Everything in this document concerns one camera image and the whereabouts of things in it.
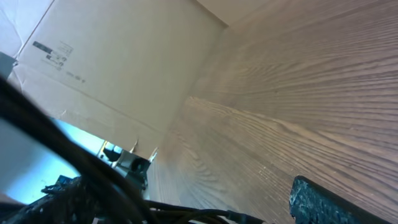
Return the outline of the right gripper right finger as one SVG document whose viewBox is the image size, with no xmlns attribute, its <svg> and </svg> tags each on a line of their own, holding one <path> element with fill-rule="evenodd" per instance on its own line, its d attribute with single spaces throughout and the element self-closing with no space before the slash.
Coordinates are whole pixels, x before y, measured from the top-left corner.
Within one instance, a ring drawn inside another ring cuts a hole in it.
<svg viewBox="0 0 398 224">
<path fill-rule="evenodd" d="M 289 212 L 299 224 L 389 224 L 302 175 L 293 181 Z"/>
</svg>

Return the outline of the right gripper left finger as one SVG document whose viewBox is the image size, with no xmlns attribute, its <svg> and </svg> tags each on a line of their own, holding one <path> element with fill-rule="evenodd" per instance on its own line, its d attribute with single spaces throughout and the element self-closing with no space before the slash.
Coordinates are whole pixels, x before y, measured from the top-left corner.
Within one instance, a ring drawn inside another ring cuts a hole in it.
<svg viewBox="0 0 398 224">
<path fill-rule="evenodd" d="M 45 195 L 28 204 L 1 203 L 1 223 L 4 224 L 68 224 L 93 223 L 103 212 L 91 193 L 86 179 L 59 178 L 42 189 Z"/>
</svg>

